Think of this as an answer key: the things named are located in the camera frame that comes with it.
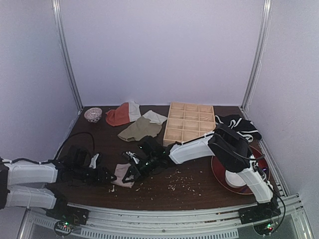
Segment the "wooden tray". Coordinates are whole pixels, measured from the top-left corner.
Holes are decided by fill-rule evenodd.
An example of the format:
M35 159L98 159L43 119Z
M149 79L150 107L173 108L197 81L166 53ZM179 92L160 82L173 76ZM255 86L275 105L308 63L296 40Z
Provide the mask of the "wooden tray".
M163 145L190 141L214 130L215 127L213 106L172 102Z

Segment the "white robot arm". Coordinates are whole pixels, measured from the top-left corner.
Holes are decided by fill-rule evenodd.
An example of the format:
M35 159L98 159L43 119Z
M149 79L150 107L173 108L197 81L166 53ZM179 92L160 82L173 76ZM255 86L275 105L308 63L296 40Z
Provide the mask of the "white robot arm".
M90 165L84 165L86 150L73 146L62 160L35 162L25 158L13 161L0 158L0 209L4 207L37 207L46 215L73 225L85 225L89 211L68 206L65 196L57 190L33 188L33 183L54 183L62 175L91 183L105 183L116 179L105 167L98 167L102 155L95 154Z
M214 133L209 132L196 140L174 144L169 151L169 157L175 164L182 164L196 158L214 156L215 154L210 146L213 137ZM236 168L234 172L245 181L247 186L254 193L258 203L268 203L273 197L273 192L270 190L269 186L272 188L273 186L266 180L266 174L264 172L260 173L257 170L258 162L254 159L255 157L251 154L249 164L246 165L245 168Z
M263 156L254 158L248 141L224 124L219 124L214 131L200 138L183 143L176 142L166 149L150 136L139 146L147 158L139 157L136 163L130 159L132 153L124 153L131 163L123 178L124 183L141 180L158 167L216 155L226 170L239 175L256 197L257 206L244 208L239 212L243 224L269 219L274 212L276 215L281 213L273 186L267 180L265 172L258 167L258 160Z

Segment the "small patterned bowl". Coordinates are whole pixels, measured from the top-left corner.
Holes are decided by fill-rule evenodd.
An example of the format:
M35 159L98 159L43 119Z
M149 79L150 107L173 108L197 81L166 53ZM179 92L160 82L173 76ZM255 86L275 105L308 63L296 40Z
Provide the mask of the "small patterned bowl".
M84 113L84 118L90 123L96 123L102 117L100 108L90 108Z

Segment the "dark wood surface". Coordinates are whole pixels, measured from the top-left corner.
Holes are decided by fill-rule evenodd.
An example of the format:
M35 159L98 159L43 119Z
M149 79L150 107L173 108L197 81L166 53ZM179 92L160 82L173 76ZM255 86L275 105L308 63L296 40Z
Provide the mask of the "dark wood surface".
M137 142L124 142L117 135L128 127L127 125L112 127L105 121L105 113L116 107L100 107L103 110L102 119L97 123L89 123L84 119L84 109L76 122L71 134L88 131L93 134L96 152L104 154L102 165L111 171L118 163L127 163L120 154L132 151L142 154ZM167 116L168 106L141 106L141 114L148 110ZM214 107L215 114L226 116L240 114L238 107ZM157 136L162 143L164 131ZM92 150L90 137L77 135L67 142L61 155L66 154L70 145L77 144ZM260 150L258 143L252 143ZM87 186L82 182L65 182L50 184L49 188L56 188L69 199L69 202L88 206L116 208L126 210L198 210L211 209L255 202L253 195L243 196L226 190L215 179L211 166L211 157L204 157L166 169L158 175L148 177L142 182L136 182L132 189L113 185Z

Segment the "red cloth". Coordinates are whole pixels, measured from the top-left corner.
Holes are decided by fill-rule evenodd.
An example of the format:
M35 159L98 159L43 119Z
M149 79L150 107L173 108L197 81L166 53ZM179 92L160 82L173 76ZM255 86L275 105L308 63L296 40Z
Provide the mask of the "red cloth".
M130 122L129 103L125 102L116 110L106 112L106 122L111 126L119 126Z

